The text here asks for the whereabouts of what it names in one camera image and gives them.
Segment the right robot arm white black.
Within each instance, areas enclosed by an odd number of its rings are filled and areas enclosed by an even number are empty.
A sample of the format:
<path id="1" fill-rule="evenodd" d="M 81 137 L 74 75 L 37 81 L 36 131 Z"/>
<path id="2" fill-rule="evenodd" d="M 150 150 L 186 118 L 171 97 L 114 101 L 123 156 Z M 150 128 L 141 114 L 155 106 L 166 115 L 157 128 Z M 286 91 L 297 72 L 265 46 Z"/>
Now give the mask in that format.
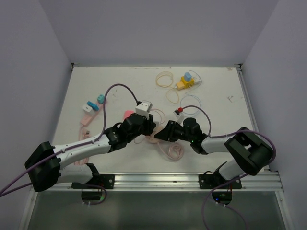
<path id="1" fill-rule="evenodd" d="M 202 132 L 194 118 L 186 118 L 182 125 L 169 121 L 154 137 L 168 142 L 187 141 L 198 154 L 230 153 L 233 159 L 213 173 L 214 184 L 219 188 L 225 188 L 232 179 L 241 175 L 257 175 L 276 157 L 276 147 L 269 140 L 263 141 L 265 137 L 260 138 L 260 133 L 242 127 L 231 134 L 211 137 Z"/>

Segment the pink plug adapter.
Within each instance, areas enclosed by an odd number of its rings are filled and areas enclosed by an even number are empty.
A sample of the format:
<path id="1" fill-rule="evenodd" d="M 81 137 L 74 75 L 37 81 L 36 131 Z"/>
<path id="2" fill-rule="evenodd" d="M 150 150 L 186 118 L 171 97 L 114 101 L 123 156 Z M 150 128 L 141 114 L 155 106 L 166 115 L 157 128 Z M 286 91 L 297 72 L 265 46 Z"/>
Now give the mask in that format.
<path id="1" fill-rule="evenodd" d="M 126 119 L 128 118 L 130 115 L 132 115 L 134 113 L 134 111 L 132 110 L 127 110 L 124 112 L 124 116 L 123 116 L 123 119 Z"/>

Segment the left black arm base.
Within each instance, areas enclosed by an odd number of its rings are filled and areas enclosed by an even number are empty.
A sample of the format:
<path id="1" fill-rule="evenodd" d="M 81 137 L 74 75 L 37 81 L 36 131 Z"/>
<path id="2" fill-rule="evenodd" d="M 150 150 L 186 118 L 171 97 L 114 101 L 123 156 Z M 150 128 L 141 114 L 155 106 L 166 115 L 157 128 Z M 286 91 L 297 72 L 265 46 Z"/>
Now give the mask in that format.
<path id="1" fill-rule="evenodd" d="M 114 174 L 99 174 L 94 176 L 90 181 L 82 184 L 74 182 L 72 183 L 72 189 L 113 189 L 115 183 Z"/>

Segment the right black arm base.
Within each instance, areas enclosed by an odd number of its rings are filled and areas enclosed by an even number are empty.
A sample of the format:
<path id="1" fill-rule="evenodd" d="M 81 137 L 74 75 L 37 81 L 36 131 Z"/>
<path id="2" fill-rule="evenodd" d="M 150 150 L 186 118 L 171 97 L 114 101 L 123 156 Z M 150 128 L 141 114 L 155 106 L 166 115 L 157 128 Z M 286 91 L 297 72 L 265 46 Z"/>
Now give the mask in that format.
<path id="1" fill-rule="evenodd" d="M 221 184 L 227 183 L 222 176 L 217 173 L 206 171 L 204 173 L 198 174 L 198 182 L 200 189 L 214 189 Z M 236 179 L 234 182 L 230 184 L 226 184 L 219 189 L 241 189 L 242 184 L 240 179 Z"/>

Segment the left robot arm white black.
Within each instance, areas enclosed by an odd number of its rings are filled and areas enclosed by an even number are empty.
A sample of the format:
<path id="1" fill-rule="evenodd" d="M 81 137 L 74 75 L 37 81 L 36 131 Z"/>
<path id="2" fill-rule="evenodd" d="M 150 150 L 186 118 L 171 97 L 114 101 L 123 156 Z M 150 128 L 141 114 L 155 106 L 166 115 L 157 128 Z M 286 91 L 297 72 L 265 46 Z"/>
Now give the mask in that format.
<path id="1" fill-rule="evenodd" d="M 148 117 L 131 114 L 123 122 L 107 128 L 98 136 L 66 145 L 41 143 L 25 162 L 26 172 L 36 192 L 45 191 L 60 182 L 64 168 L 94 155 L 120 150 L 140 135 L 148 136 L 157 128 L 151 114 Z"/>

